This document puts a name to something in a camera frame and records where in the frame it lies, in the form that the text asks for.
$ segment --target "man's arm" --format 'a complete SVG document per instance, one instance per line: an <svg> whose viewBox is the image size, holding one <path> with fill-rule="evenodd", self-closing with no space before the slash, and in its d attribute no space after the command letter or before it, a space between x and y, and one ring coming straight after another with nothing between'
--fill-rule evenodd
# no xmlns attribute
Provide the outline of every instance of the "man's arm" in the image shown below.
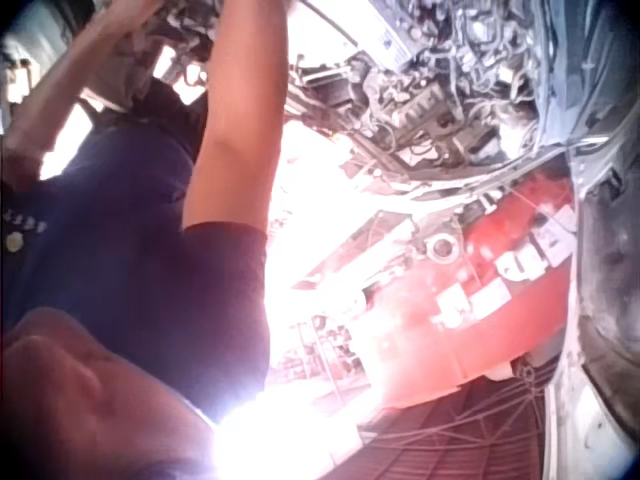
<svg viewBox="0 0 640 480"><path fill-rule="evenodd" d="M95 17L17 109L2 145L2 180L24 190L39 178L74 103L116 43L137 29L162 0L116 0Z"/></svg>
<svg viewBox="0 0 640 480"><path fill-rule="evenodd" d="M184 228L207 222L267 228L287 94L288 3L225 1Z"/></svg>

